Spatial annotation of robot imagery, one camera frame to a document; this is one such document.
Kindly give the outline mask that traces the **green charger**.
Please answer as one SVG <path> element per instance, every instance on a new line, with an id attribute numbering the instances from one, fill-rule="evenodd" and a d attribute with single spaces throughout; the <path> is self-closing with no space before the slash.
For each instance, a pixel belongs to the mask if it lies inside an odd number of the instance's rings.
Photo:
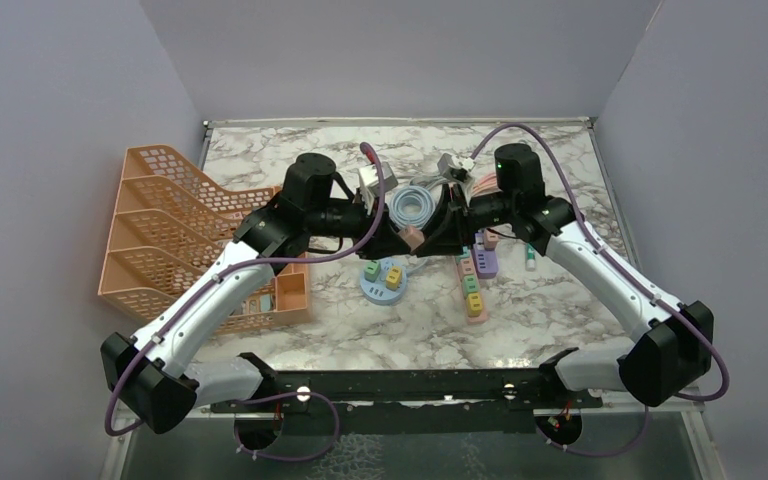
<path id="1" fill-rule="evenodd" d="M 370 260 L 366 263 L 363 275 L 367 282 L 377 282 L 381 274 L 381 263 L 378 260 Z"/>

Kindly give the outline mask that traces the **yellow olive charger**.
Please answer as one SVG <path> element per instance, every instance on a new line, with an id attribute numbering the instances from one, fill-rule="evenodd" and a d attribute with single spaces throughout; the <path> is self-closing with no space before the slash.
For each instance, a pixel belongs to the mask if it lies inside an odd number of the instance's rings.
<path id="1" fill-rule="evenodd" d="M 391 266 L 385 277 L 385 287 L 390 291 L 398 291 L 403 282 L 404 270 L 399 265 Z"/>
<path id="2" fill-rule="evenodd" d="M 480 317 L 484 312 L 484 302 L 479 292 L 470 295 L 468 298 L 465 298 L 465 304 L 467 308 L 467 315 L 470 318 Z"/>

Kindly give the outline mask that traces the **brown pink small charger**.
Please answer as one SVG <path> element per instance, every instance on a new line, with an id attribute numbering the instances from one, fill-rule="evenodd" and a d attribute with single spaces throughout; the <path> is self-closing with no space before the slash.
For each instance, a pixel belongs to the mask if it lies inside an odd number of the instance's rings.
<path id="1" fill-rule="evenodd" d="M 415 252 L 424 242 L 425 235 L 414 225 L 407 225 L 399 231 L 400 238 L 408 246 L 410 253 Z"/>

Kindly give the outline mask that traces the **pink charger adapter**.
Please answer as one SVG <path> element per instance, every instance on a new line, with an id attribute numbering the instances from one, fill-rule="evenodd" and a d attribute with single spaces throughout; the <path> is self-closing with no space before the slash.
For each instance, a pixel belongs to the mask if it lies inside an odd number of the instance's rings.
<path id="1" fill-rule="evenodd" d="M 461 278 L 476 275 L 475 265 L 471 258 L 464 258 L 460 260 L 457 264 L 457 269 Z"/>

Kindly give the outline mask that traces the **green charger adapter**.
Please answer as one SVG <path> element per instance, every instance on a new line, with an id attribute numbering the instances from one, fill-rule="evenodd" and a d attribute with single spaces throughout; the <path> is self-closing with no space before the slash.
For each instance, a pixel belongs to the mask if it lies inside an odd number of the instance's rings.
<path id="1" fill-rule="evenodd" d="M 464 275 L 461 278 L 461 286 L 465 298 L 480 291 L 480 284 L 476 275 Z"/>

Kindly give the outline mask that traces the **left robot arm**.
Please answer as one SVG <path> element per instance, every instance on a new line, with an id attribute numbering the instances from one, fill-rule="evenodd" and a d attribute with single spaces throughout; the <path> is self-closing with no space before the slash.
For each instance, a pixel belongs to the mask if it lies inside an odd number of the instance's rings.
<path id="1" fill-rule="evenodd" d="M 191 410 L 240 401 L 250 410 L 273 401 L 274 384 L 246 357 L 194 364 L 197 351 L 243 300 L 289 265 L 370 255 L 391 227 L 384 200 L 384 162 L 367 142 L 359 146 L 375 177 L 370 199 L 331 195 L 333 161 L 305 153 L 287 169 L 282 190 L 240 224 L 208 270 L 146 326 L 101 345 L 110 397 L 103 428 L 111 437 L 146 426 L 162 434 Z"/>

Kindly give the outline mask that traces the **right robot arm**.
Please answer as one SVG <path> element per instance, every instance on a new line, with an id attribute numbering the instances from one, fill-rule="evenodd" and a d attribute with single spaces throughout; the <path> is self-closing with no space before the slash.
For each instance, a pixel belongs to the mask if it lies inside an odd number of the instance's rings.
<path id="1" fill-rule="evenodd" d="M 701 301 L 683 302 L 632 268 L 586 220 L 566 176 L 565 197 L 547 194 L 539 153 L 526 143 L 494 152 L 497 192 L 468 198 L 444 188 L 423 228 L 420 257 L 454 255 L 481 229 L 507 224 L 538 254 L 564 268 L 623 327 L 628 349 L 572 349 L 542 364 L 539 398 L 560 407 L 584 390 L 629 393 L 656 407 L 672 397 L 710 402 L 725 396 L 731 376 L 713 345 L 714 316 Z"/>

